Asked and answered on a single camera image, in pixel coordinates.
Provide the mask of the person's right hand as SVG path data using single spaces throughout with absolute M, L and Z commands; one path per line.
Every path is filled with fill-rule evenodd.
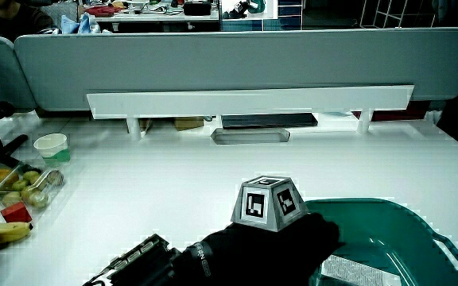
M 242 183 L 231 224 L 208 235 L 217 285 L 307 285 L 339 247 L 340 228 L 307 208 L 289 177 Z

